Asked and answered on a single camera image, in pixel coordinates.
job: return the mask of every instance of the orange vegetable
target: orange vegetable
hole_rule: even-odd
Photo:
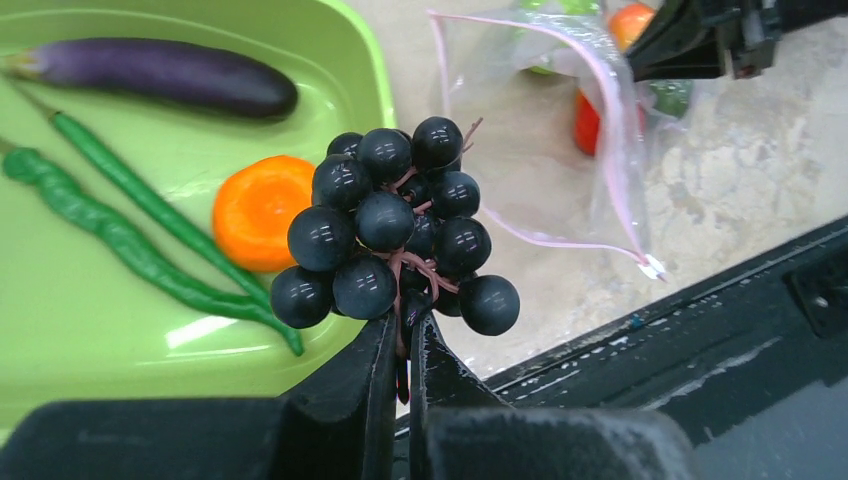
[[[312,204],[314,173],[306,160],[280,155],[228,178],[212,210],[218,247],[252,272],[276,273],[294,265],[287,233],[294,217]]]
[[[655,13],[651,7],[643,3],[631,3],[617,11],[609,20],[609,29],[615,37],[618,48],[622,51],[627,50],[645,31]],[[644,114],[641,111],[639,113],[644,128]],[[601,119],[583,92],[579,90],[575,103],[575,115],[574,142],[583,153],[595,156]]]

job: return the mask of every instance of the red tomato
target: red tomato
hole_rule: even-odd
[[[656,13],[651,7],[642,3],[632,3],[613,15],[609,20],[610,32],[615,37],[618,48],[626,50],[651,23]],[[639,110],[639,120],[642,130],[645,129],[645,114]],[[601,119],[598,113],[583,95],[577,91],[575,102],[574,143],[583,153],[595,156],[598,135],[601,129]]]

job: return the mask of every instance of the bunch of grapes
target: bunch of grapes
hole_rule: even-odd
[[[480,188],[462,172],[471,146],[443,117],[412,136],[389,128],[343,133],[330,142],[312,179],[312,206],[291,224],[297,266],[272,284],[271,307],[293,328],[331,311],[359,320],[400,322],[403,348],[432,309],[495,336],[518,319],[518,292],[503,277],[477,275],[492,251],[472,216]]]

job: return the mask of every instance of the green tray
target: green tray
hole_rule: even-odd
[[[96,131],[206,228],[219,185],[239,169],[279,154],[319,162],[342,131],[395,126],[377,41],[338,0],[0,2],[0,54],[93,36],[226,48],[279,68],[300,87],[291,118],[256,125],[124,96],[25,85]],[[2,79],[0,136],[39,148],[126,213],[178,265],[237,291],[101,178]],[[4,177],[0,222],[0,444],[29,411],[52,400],[278,395],[362,327],[330,318],[303,332],[307,353],[296,358],[268,327],[200,314],[136,279],[99,241]]]

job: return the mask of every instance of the beige marble countertop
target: beige marble countertop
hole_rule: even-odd
[[[505,5],[348,2],[383,45],[403,128],[435,113],[424,93],[436,79],[425,9],[473,13]],[[831,20],[787,35],[764,76],[717,80],[700,100],[689,133],[667,145],[647,175],[653,252],[669,271],[668,284],[650,281],[623,256],[531,246],[481,215],[494,243],[485,269],[516,284],[522,315],[497,338],[444,319],[450,347],[478,375],[490,376],[847,214],[846,52],[848,19]]]

